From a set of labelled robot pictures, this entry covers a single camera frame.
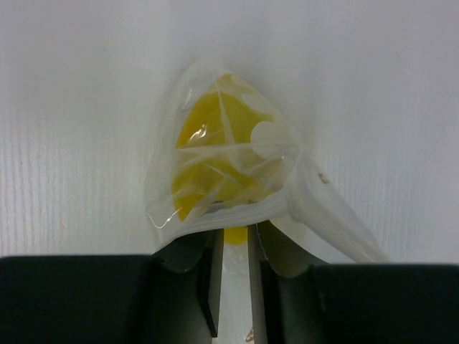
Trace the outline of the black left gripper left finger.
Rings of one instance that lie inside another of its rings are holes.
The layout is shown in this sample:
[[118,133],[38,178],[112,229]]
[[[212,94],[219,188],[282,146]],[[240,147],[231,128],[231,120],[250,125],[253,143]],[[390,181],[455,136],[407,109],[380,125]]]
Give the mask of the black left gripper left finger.
[[210,343],[218,333],[222,230],[155,254],[5,257],[3,343]]

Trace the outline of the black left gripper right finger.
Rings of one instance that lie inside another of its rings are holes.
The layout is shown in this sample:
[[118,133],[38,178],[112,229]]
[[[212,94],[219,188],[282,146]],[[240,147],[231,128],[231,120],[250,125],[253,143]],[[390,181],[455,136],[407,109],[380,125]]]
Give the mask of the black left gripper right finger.
[[456,343],[455,264],[329,264],[269,221],[247,233],[257,343]]

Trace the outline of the clear zip top bag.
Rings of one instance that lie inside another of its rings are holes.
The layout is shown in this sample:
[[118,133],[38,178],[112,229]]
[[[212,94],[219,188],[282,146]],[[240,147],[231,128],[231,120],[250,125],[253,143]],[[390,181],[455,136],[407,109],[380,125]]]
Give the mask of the clear zip top bag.
[[286,239],[260,231],[283,277],[316,262],[295,245],[308,229],[356,263],[386,263],[287,118],[222,64],[201,58],[176,79],[144,183],[157,249],[187,234],[286,219]]

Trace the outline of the yellow fake food slice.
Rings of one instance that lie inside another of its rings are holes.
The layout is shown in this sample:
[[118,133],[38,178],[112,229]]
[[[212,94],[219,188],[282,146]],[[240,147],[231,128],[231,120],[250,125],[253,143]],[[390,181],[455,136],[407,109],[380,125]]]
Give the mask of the yellow fake food slice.
[[263,201],[281,190],[295,161],[295,143],[280,113],[231,73],[195,102],[175,148],[171,193],[183,223]]

